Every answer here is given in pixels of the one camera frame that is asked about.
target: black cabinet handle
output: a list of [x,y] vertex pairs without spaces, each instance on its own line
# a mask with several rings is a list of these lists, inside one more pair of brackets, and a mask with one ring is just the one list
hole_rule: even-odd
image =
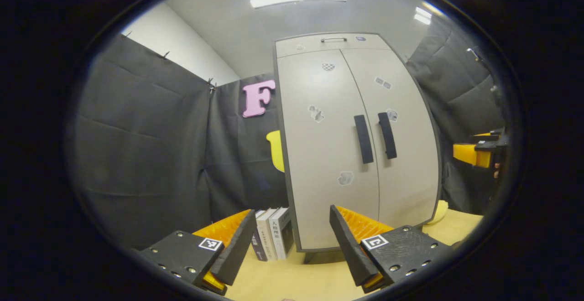
[[386,112],[381,112],[377,114],[379,117],[379,125],[381,126],[381,132],[383,133],[383,139],[386,141],[386,154],[387,159],[398,157],[396,151],[396,141],[394,141],[394,133],[391,131],[390,117],[387,116]]
[[363,164],[373,162],[373,151],[371,150],[371,141],[369,141],[369,130],[365,122],[364,115],[355,116],[355,125],[357,126],[357,137],[359,137],[359,146],[361,147],[361,157]]

